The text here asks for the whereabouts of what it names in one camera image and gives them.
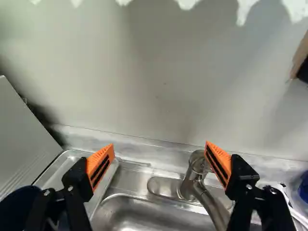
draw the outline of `faucet base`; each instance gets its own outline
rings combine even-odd
[[[185,201],[186,199],[180,195],[181,179],[166,178],[166,177],[151,177],[148,180],[147,188],[148,191],[156,196],[168,198],[176,201]],[[190,201],[191,204],[200,205],[199,201]]]
[[[164,197],[176,201],[183,201],[191,205],[202,206],[197,199],[188,201],[183,197],[181,197],[180,194],[181,184],[182,184],[182,179],[151,177],[148,180],[147,188],[150,193],[159,197]],[[208,185],[206,189],[209,190],[213,195],[218,197],[218,199],[222,202],[225,208],[227,209],[232,208],[233,202],[225,195],[225,192],[222,188],[217,188]]]

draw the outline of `blue object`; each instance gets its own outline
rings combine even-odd
[[[301,179],[303,180],[298,187],[298,194],[308,204],[308,171],[306,171]]]
[[[15,190],[0,202],[0,230],[22,231],[32,204],[41,189],[25,186]]]

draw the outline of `screw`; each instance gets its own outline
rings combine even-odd
[[[269,191],[270,191],[272,194],[277,194],[273,188],[270,188]]]
[[[46,190],[45,192],[44,192],[44,196],[48,196],[50,194],[50,191],[49,190]]]
[[[246,188],[248,188],[249,190],[252,190],[252,186],[250,184],[247,184]]]

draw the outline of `orange plastic piece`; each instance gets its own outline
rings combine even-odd
[[[205,158],[226,189],[231,176],[231,155],[215,144],[206,141]]]
[[[114,158],[115,152],[112,143],[87,158],[87,174],[93,191],[95,191]]]

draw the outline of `stainless steel sink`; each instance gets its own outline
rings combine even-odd
[[[215,231],[209,215],[198,202],[170,200],[149,193],[147,181],[153,176],[183,177],[122,162],[91,220],[93,230]],[[251,230],[261,230],[261,226],[252,224]]]
[[[92,227],[94,231],[215,231],[209,216],[126,195],[105,200]]]

